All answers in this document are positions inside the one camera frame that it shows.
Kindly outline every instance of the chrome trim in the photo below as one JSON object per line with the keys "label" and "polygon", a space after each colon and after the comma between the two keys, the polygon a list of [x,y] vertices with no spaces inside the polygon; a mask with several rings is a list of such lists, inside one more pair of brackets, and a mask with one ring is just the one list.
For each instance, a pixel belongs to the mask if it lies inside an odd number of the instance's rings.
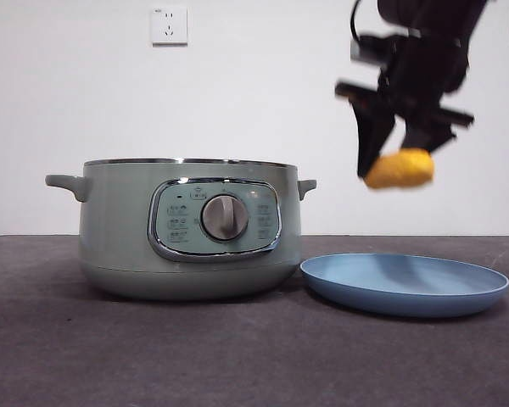
{"label": "chrome trim", "polygon": [[[223,253],[212,253],[212,254],[197,254],[190,252],[182,252],[181,250],[175,250],[173,248],[169,248],[166,246],[160,239],[159,235],[156,231],[156,218],[159,209],[159,201],[162,192],[168,187],[176,184],[190,184],[190,183],[210,183],[210,182],[232,182],[237,184],[256,184],[256,185],[264,185],[265,187],[269,187],[271,191],[275,195],[275,199],[277,202],[277,221],[278,228],[275,239],[263,248],[257,248],[256,250],[248,250],[244,252],[223,252]],[[203,234],[205,234],[204,228],[201,226],[202,220],[199,220],[200,229]],[[281,219],[281,204],[279,202],[279,195],[275,188],[267,182],[257,181],[257,180],[248,180],[243,178],[230,178],[230,177],[211,177],[211,178],[178,178],[174,180],[168,180],[160,184],[153,192],[151,197],[151,204],[149,206],[149,217],[148,217],[148,225],[147,225],[147,238],[153,250],[160,256],[173,260],[173,261],[187,261],[191,263],[207,263],[207,262],[219,262],[219,261],[237,261],[243,259],[249,259],[257,254],[262,254],[265,252],[272,251],[278,244],[281,239],[281,231],[282,231],[282,219]]]}
{"label": "chrome trim", "polygon": [[265,161],[249,161],[244,159],[95,159],[87,161],[84,165],[100,164],[129,164],[129,163],[167,163],[167,164],[240,164],[240,165],[262,165],[269,167],[282,167],[296,169],[296,165],[272,163]]}

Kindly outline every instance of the pot lid rim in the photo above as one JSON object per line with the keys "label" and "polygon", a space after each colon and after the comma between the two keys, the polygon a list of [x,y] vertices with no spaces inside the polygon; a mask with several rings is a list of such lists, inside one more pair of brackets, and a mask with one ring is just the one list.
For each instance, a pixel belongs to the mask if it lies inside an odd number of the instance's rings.
{"label": "pot lid rim", "polygon": [[245,159],[95,159],[91,161],[87,161],[84,166],[88,165],[100,165],[100,164],[153,164],[153,163],[167,163],[167,164],[239,164],[239,165],[262,165],[262,166],[270,166],[270,167],[282,167],[282,168],[292,168],[297,169],[295,165],[291,164],[282,164],[282,163],[273,163],[269,161],[253,161],[253,160],[245,160]]}

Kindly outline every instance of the pot handle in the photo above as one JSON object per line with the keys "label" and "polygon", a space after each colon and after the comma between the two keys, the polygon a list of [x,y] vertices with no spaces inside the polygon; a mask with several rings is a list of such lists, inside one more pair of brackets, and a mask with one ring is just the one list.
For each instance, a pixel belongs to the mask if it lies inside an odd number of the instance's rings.
{"label": "pot handle", "polygon": [[299,200],[303,201],[305,194],[310,191],[311,189],[316,188],[316,180],[304,180],[304,181],[298,181],[298,193],[299,193]]}
{"label": "pot handle", "polygon": [[89,182],[82,176],[50,175],[45,177],[45,183],[50,187],[64,188],[72,191],[79,202],[88,200]]}

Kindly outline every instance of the robotic arm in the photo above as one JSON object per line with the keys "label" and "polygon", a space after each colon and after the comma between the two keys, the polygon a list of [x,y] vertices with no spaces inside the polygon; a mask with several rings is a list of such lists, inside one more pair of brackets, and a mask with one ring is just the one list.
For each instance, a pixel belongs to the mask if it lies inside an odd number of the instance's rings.
{"label": "robotic arm", "polygon": [[433,152],[456,135],[451,125],[469,126],[470,114],[440,106],[456,91],[468,67],[467,50],[487,0],[378,0],[381,17],[408,35],[357,35],[351,15],[351,58],[381,67],[377,90],[340,81],[336,95],[348,98],[358,124],[358,176],[378,159],[398,115],[406,122],[403,148]]}

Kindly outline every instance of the cable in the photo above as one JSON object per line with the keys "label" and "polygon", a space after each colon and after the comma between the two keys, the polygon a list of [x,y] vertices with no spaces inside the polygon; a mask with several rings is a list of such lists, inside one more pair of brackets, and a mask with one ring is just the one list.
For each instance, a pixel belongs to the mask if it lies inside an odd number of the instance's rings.
{"label": "cable", "polygon": [[354,40],[358,42],[358,34],[356,34],[356,28],[355,28],[355,16],[356,16],[356,9],[358,8],[358,4],[361,0],[356,0],[355,5],[353,6],[353,11],[350,12],[350,33],[352,34]]}

